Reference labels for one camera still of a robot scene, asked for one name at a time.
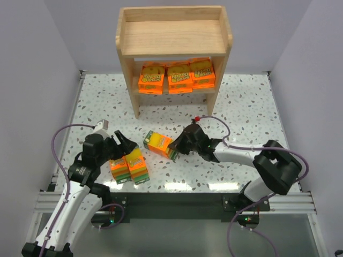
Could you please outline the Sponge Daddy sponge pack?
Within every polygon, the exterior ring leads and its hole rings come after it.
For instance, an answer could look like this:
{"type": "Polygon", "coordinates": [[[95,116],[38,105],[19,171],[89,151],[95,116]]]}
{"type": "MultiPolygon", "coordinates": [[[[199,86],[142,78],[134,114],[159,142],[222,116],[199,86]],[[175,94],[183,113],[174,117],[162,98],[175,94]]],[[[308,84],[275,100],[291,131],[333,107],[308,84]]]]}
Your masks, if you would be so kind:
{"type": "Polygon", "coordinates": [[[154,131],[149,131],[143,140],[146,149],[174,161],[177,157],[177,152],[169,147],[172,142],[172,138],[154,131]]]}
{"type": "Polygon", "coordinates": [[[132,181],[125,157],[109,161],[111,174],[117,184],[132,181]]]}
{"type": "Polygon", "coordinates": [[[149,181],[148,169],[139,147],[136,147],[130,154],[125,156],[130,177],[135,185],[149,181]]]}

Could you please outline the orange Scrub Daddy box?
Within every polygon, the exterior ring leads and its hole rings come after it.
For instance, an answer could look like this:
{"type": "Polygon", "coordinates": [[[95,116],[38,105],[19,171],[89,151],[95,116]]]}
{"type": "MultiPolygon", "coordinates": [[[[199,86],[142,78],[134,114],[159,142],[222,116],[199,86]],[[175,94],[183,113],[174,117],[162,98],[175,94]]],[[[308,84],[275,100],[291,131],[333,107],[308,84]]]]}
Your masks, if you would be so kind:
{"type": "Polygon", "coordinates": [[[187,61],[168,63],[167,77],[169,94],[192,93],[193,80],[187,61]]]}
{"type": "Polygon", "coordinates": [[[214,88],[215,73],[209,57],[188,59],[193,81],[193,89],[214,88]]]}
{"type": "Polygon", "coordinates": [[[138,81],[139,93],[161,95],[165,69],[165,64],[161,62],[143,62],[138,81]]]}

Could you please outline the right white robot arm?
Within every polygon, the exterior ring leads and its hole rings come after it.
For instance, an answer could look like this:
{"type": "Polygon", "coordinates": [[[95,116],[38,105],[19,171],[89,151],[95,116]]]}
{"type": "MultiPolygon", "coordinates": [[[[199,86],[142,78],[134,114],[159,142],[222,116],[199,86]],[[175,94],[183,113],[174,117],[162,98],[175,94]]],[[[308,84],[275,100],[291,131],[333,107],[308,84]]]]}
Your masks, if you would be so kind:
{"type": "Polygon", "coordinates": [[[196,123],[187,126],[168,147],[184,155],[196,152],[209,162],[230,162],[255,168],[259,178],[248,182],[238,195],[228,200],[236,209],[250,206],[273,193],[286,195],[302,171],[300,162],[275,140],[250,147],[229,145],[222,139],[209,138],[196,123]]]}

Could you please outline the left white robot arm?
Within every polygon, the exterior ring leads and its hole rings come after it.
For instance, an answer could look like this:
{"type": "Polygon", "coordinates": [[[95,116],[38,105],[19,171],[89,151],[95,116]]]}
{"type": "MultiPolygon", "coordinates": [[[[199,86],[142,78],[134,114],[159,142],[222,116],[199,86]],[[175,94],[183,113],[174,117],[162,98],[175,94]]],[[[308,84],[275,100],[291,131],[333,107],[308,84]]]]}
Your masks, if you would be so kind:
{"type": "Polygon", "coordinates": [[[72,256],[74,243],[101,208],[111,205],[109,187],[96,183],[101,167],[137,148],[137,143],[115,131],[114,139],[105,129],[95,129],[69,167],[61,197],[45,228],[34,242],[26,243],[23,256],[72,256]]]}

